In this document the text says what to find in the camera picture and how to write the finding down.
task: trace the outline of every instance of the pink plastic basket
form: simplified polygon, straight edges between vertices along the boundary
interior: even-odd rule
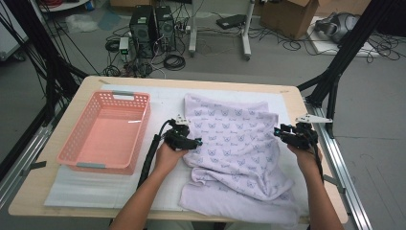
[[[57,162],[75,171],[133,174],[149,113],[146,93],[94,92]]]

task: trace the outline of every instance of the plastic bag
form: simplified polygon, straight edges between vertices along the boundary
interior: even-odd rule
[[[98,24],[90,15],[73,14],[65,18],[70,34],[79,32],[92,32],[98,29]]]

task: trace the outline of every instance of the forearm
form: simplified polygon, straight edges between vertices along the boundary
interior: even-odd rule
[[[311,230],[344,229],[328,197],[320,175],[305,176],[308,192]]]
[[[165,175],[152,172],[112,222],[110,229],[143,229],[152,202]]]

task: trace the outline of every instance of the patterned towel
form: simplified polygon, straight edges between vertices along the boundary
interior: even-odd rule
[[[280,150],[273,135],[278,115],[268,112],[268,104],[187,94],[185,111],[191,121],[189,138],[202,137],[204,144],[184,156],[193,169],[180,206],[210,216],[295,225],[293,181],[278,166]]]

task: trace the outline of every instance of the gray floor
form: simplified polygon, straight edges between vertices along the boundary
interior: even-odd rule
[[[66,14],[73,12],[87,13],[76,10]],[[128,17],[118,17],[104,9],[89,14],[98,22],[108,19],[110,24],[103,24],[104,30],[72,34],[71,37],[100,71],[106,65],[105,38],[128,24]],[[210,19],[207,20],[202,23],[215,27]],[[258,19],[254,18],[255,28],[258,27],[256,22]],[[93,74],[94,70],[79,52],[65,36],[63,39],[73,64]],[[253,38],[250,42],[253,55],[250,61],[246,61],[238,37],[200,34],[195,57],[190,58],[187,52],[184,55],[185,69],[163,71],[171,80],[298,85],[323,73],[333,59],[332,56],[310,56],[304,47],[295,52],[287,51],[271,35],[261,41]],[[396,49],[406,54],[404,43]],[[357,57],[339,85],[334,134],[373,229],[406,228],[406,184],[403,178],[406,174],[403,147],[406,105],[402,101],[406,98],[405,60],[404,57],[397,61],[379,57],[367,63],[364,57]],[[45,100],[28,61],[0,62],[0,73],[2,160]],[[155,71],[151,77],[162,79],[164,75]],[[2,229],[106,229],[108,224],[108,219],[11,217],[7,208],[8,204],[0,212]],[[351,221],[346,224],[346,229],[355,229]]]

